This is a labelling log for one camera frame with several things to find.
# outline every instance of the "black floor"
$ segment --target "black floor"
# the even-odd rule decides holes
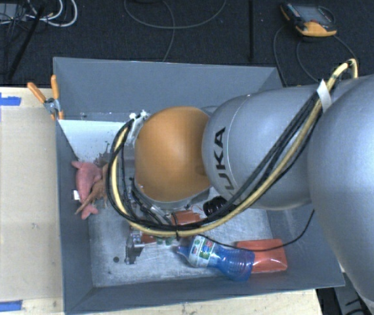
[[[294,29],[283,28],[279,5],[288,1],[324,7],[337,35],[301,42]],[[0,85],[49,86],[54,56],[277,66],[284,85],[326,79],[355,56],[360,75],[374,74],[374,0],[75,0],[75,23],[59,28],[52,23],[75,16],[70,0],[64,0],[64,13],[50,24],[40,22],[24,51],[34,23],[24,15],[34,13],[27,0],[0,0],[6,2],[27,11],[0,26]],[[38,10],[43,0],[30,2]],[[58,0],[49,0],[43,16],[58,8]],[[173,25],[176,30],[163,29]]]

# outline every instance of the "device with orange edge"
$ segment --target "device with orange edge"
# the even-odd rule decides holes
[[[282,3],[280,11],[293,28],[304,37],[321,39],[337,33],[332,16],[320,6]]]

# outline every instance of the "black cable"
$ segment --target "black cable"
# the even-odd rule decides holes
[[[323,6],[318,6],[319,9],[323,9],[325,11],[327,11],[332,19],[333,19],[333,23],[335,23],[335,16],[334,14],[326,7],[323,7]],[[277,32],[275,33],[274,35],[274,39],[273,39],[273,52],[274,52],[274,59],[276,61],[276,67],[278,69],[278,72],[279,72],[279,76],[280,76],[280,79],[281,79],[281,82],[283,84],[283,86],[288,86],[287,82],[286,82],[286,79],[285,79],[285,76],[283,75],[281,69],[280,69],[280,63],[279,63],[279,60],[278,60],[278,54],[276,52],[276,40],[278,38],[278,35],[279,35],[279,32],[284,29],[284,27],[286,27],[286,25],[283,25],[281,28],[279,28],[277,30]],[[348,51],[349,53],[352,55],[353,58],[356,59],[356,55],[354,54],[353,50],[342,40],[340,39],[337,35],[333,35],[333,38],[336,39],[338,42],[340,42]],[[297,57],[297,60],[298,60],[298,63],[299,63],[299,66],[302,68],[302,70],[304,70],[305,74],[311,78],[313,81],[315,81],[316,83],[319,83],[320,80],[319,79],[316,79],[313,75],[311,75],[309,73],[309,71],[304,67],[304,64],[302,64],[302,61],[301,61],[301,58],[299,56],[299,48],[301,46],[301,43],[303,42],[303,39],[301,39],[298,43],[297,43],[297,48],[296,48],[296,51],[295,51],[295,54],[296,54],[296,57]]]
[[[207,20],[204,20],[204,21],[199,22],[197,24],[190,24],[190,25],[187,25],[187,26],[160,26],[160,25],[157,25],[157,24],[149,24],[147,22],[139,20],[137,17],[135,17],[133,14],[130,13],[130,11],[127,8],[127,0],[124,0],[124,8],[126,10],[126,13],[133,20],[139,22],[140,24],[143,24],[144,26],[148,26],[148,27],[152,27],[152,28],[158,28],[158,29],[166,29],[166,30],[181,30],[181,29],[190,29],[190,28],[200,27],[200,26],[212,21],[214,18],[216,18],[220,14],[220,12],[223,11],[223,9],[225,8],[226,2],[227,2],[227,0],[224,0],[223,4],[219,8],[219,10],[216,13],[214,13],[214,15],[212,15],[210,18],[208,18]]]
[[[304,230],[295,239],[293,239],[293,240],[291,240],[291,241],[289,241],[287,243],[284,243],[282,245],[279,245],[279,246],[269,247],[268,249],[255,249],[255,250],[252,250],[252,252],[271,251],[271,250],[274,250],[274,249],[280,249],[282,247],[285,247],[285,246],[288,246],[288,245],[291,245],[291,244],[297,242],[298,240],[300,240],[304,236],[305,232],[308,230],[308,227],[310,226],[310,223],[311,223],[312,217],[314,216],[314,213],[315,213],[315,210],[312,210],[312,212],[311,212],[311,214],[310,214],[310,216],[308,218],[308,221],[306,222]],[[208,238],[212,242],[215,242],[215,243],[217,243],[219,245],[223,245],[223,246],[226,246],[226,247],[231,247],[233,249],[245,249],[243,247],[238,247],[238,246],[228,245],[228,244],[225,244],[225,243],[220,243],[219,241],[213,240],[212,238],[210,238],[208,236],[205,236],[204,234],[199,234],[198,236],[202,236],[202,237]]]
[[[279,77],[281,79],[281,82],[283,84],[284,87],[287,87],[287,82],[286,82],[286,79],[285,79],[285,76],[283,75],[283,72],[281,71],[280,69],[280,64],[279,64],[279,59],[278,59],[278,54],[276,52],[276,39],[278,38],[278,35],[279,33],[282,31],[282,29],[284,29],[286,27],[286,25],[283,25],[282,27],[280,27],[277,32],[274,34],[274,38],[273,38],[273,53],[274,53],[274,60],[276,61],[276,66],[278,68],[278,72],[279,72]]]
[[[305,102],[304,106],[300,109],[300,111],[298,112],[298,114],[292,119],[292,121],[289,123],[288,127],[286,128],[286,130],[284,130],[284,132],[279,137],[279,139],[277,140],[277,142],[275,143],[275,145],[273,145],[273,147],[271,148],[271,150],[267,153],[267,155],[265,156],[265,158],[263,159],[263,161],[259,164],[259,166],[256,168],[256,170],[253,172],[253,174],[247,179],[247,181],[245,181],[245,183],[243,184],[243,186],[232,196],[232,198],[229,201],[227,201],[227,203],[224,206],[222,206],[218,211],[216,211],[213,214],[209,215],[206,219],[203,219],[203,220],[201,220],[199,222],[181,225],[181,226],[178,226],[177,228],[174,228],[174,226],[165,226],[164,225],[164,226],[160,226],[161,227],[160,230],[163,230],[163,229],[164,230],[172,230],[172,231],[174,231],[174,230],[192,230],[194,228],[203,226],[204,224],[207,224],[209,222],[213,222],[213,221],[217,220],[218,218],[220,218],[221,216],[223,216],[223,213],[225,213],[226,210],[228,210],[229,208],[231,208],[234,205],[234,202],[244,193],[244,191],[246,189],[248,189],[248,187],[256,179],[256,177],[259,175],[259,173],[264,169],[264,166],[270,161],[270,159],[272,158],[272,156],[273,155],[278,155],[279,156],[281,154],[281,153],[279,153],[279,146],[284,147],[284,146],[287,145],[287,143],[288,143],[287,141],[289,141],[290,138],[293,137],[293,135],[295,134],[296,130],[302,125],[304,119],[307,117],[308,112],[312,108],[312,105],[316,101],[317,98],[318,98],[318,94],[314,93]],[[121,133],[118,133],[116,135],[116,137],[114,138],[112,150],[114,150],[115,142],[118,139],[118,137],[120,136],[120,134]],[[117,154],[118,153],[113,153],[111,161],[113,161],[117,157]],[[109,182],[107,182],[106,188],[107,188],[108,192],[110,191],[109,185],[110,185]],[[109,198],[109,199],[112,202],[112,206],[117,210],[117,212],[120,215],[122,215],[123,217],[126,218],[127,215],[124,212],[122,212],[122,211],[120,211],[118,209],[118,207],[115,204],[114,198],[111,195],[110,195],[110,197],[111,198]],[[148,227],[150,227],[150,226],[156,227],[156,225],[153,225],[151,223],[144,223],[142,221],[133,219],[132,217],[129,217],[128,219],[131,220],[131,221],[133,221],[133,222],[139,222],[140,224],[143,224],[143,225],[148,226]]]
[[[124,8],[125,8],[125,11],[126,13],[135,21],[139,22],[140,24],[143,24],[144,26],[148,26],[148,27],[152,27],[152,28],[156,28],[156,29],[163,29],[163,30],[172,30],[173,33],[171,35],[171,40],[170,40],[170,43],[169,43],[169,46],[167,48],[167,52],[165,53],[165,56],[163,57],[163,60],[162,62],[166,61],[168,55],[169,55],[169,52],[171,50],[171,47],[173,46],[173,42],[174,42],[174,38],[175,38],[175,30],[182,30],[182,29],[190,29],[190,28],[195,28],[195,27],[199,27],[199,26],[202,26],[210,21],[212,21],[214,18],[216,18],[216,16],[219,15],[220,12],[222,12],[223,8],[225,7],[225,4],[226,4],[226,1],[227,0],[224,0],[221,8],[219,8],[219,10],[214,14],[212,15],[212,17],[210,17],[209,19],[205,20],[205,21],[202,21],[198,24],[192,24],[192,25],[188,25],[188,26],[175,26],[175,17],[174,17],[174,14],[170,8],[170,6],[164,1],[162,0],[162,3],[167,7],[170,15],[171,15],[171,20],[173,22],[173,25],[172,26],[158,26],[158,25],[155,25],[155,24],[149,24],[147,22],[144,22],[144,21],[141,21],[139,20],[138,18],[136,18],[135,16],[133,16],[130,11],[128,10],[127,8],[127,0],[124,0]]]
[[[15,71],[16,69],[18,68],[18,65],[25,53],[25,50],[27,49],[27,46],[28,44],[30,43],[31,41],[31,38],[32,38],[32,35],[34,34],[35,32],[35,29],[40,21],[40,18],[41,18],[41,15],[44,13],[44,10],[45,10],[45,7],[47,6],[47,3],[49,2],[49,0],[43,0],[43,3],[41,4],[39,10],[38,10],[38,13],[37,13],[37,16],[35,17],[35,20],[33,22],[33,24],[31,25],[31,29],[30,31],[28,32],[25,40],[24,40],[24,44],[21,46],[18,54],[16,54],[15,56],[15,59],[14,61],[12,62],[12,66],[10,67],[10,72],[7,76],[7,81],[8,82],[11,82],[12,81],[12,78],[15,74]]]
[[[297,50],[296,50],[296,54],[297,54],[297,60],[298,60],[298,63],[299,65],[301,66],[302,70],[304,70],[304,72],[313,80],[315,81],[316,83],[319,82],[318,79],[316,79],[313,75],[311,75],[308,70],[304,67],[304,64],[302,64],[301,62],[301,58],[299,57],[299,47],[301,46],[301,43],[303,42],[303,40],[301,39],[298,44],[297,44]]]
[[[173,27],[175,27],[175,18],[174,18],[174,14],[173,14],[171,8],[169,7],[169,5],[165,1],[162,1],[162,3],[167,7],[167,9],[169,11],[169,14],[171,15],[171,20],[173,21]],[[166,59],[169,55],[169,51],[171,50],[171,47],[173,46],[174,38],[175,38],[175,28],[173,28],[173,33],[171,35],[171,41],[169,42],[167,52],[165,53],[165,56],[163,57],[162,62],[166,61]]]
[[[311,103],[314,103],[314,101],[318,98],[317,92],[315,92],[304,104],[303,107],[299,110],[299,112],[296,114],[296,116],[291,120],[287,128],[283,131],[281,136],[277,139],[275,144],[271,147],[269,152],[265,155],[263,160],[259,163],[257,168],[253,171],[251,176],[244,182],[244,184],[241,186],[241,188],[224,204],[223,207],[221,207],[218,211],[213,213],[212,215],[209,215],[207,218],[209,220],[213,220],[215,217],[218,217],[225,213],[227,210],[229,210],[233,204],[236,202],[236,200],[248,189],[248,187],[255,181],[255,179],[258,177],[260,172],[265,168],[266,164],[272,159],[272,156],[278,151],[278,147],[280,144],[285,144],[285,141],[287,137],[293,136],[291,132],[296,131],[297,128],[299,128],[302,125],[302,120],[304,119],[305,113],[308,113],[308,109],[310,108]],[[266,179],[262,177],[259,181],[259,184],[263,183]]]

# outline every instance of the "clamp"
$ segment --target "clamp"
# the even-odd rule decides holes
[[[27,83],[27,88],[34,94],[34,96],[44,105],[46,110],[50,113],[51,119],[55,120],[56,117],[59,119],[64,119],[64,113],[59,98],[58,85],[56,80],[56,75],[51,76],[51,89],[53,91],[53,98],[47,99],[45,95],[40,91],[40,89],[32,82]]]

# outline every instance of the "white cable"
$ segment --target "white cable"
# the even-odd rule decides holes
[[[72,6],[73,6],[73,11],[74,11],[74,16],[72,18],[72,20],[70,22],[68,22],[67,24],[55,24],[54,22],[49,22],[48,20],[42,20],[44,22],[46,22],[47,24],[49,24],[50,26],[54,26],[54,27],[69,27],[71,26],[72,24],[74,24],[77,20],[77,5],[76,5],[76,2],[75,0],[70,0],[72,2]]]
[[[41,21],[44,21],[44,20],[53,20],[53,19],[57,18],[58,16],[60,16],[62,14],[62,12],[63,12],[63,1],[62,0],[58,0],[58,2],[60,4],[60,8],[59,8],[59,11],[56,13],[56,15],[53,15],[53,16],[43,16],[43,17],[40,18]],[[34,6],[32,5],[31,1],[27,0],[27,3],[30,5],[31,10],[33,11],[33,13],[35,15],[37,15],[37,11],[34,8]],[[36,16],[30,15],[30,14],[26,14],[26,16],[28,18],[36,18]]]
[[[51,20],[57,18],[58,16],[60,16],[63,13],[63,2],[62,2],[62,0],[58,0],[58,1],[60,3],[60,10],[53,16],[50,16],[50,17],[49,16],[44,16],[44,17],[40,18],[40,21],[46,22],[48,25],[54,26],[54,27],[69,27],[72,24],[74,24],[77,20],[77,5],[76,5],[76,2],[75,2],[75,0],[70,0],[72,2],[72,7],[73,7],[73,10],[74,10],[74,16],[73,16],[72,20],[70,22],[68,22],[67,24],[59,24],[59,23],[51,22]],[[27,2],[31,7],[32,12],[34,14],[37,14],[37,11],[34,8],[34,6],[31,4],[31,1],[27,0]],[[27,14],[26,16],[29,17],[29,18],[35,18],[34,15],[30,15],[30,14]]]

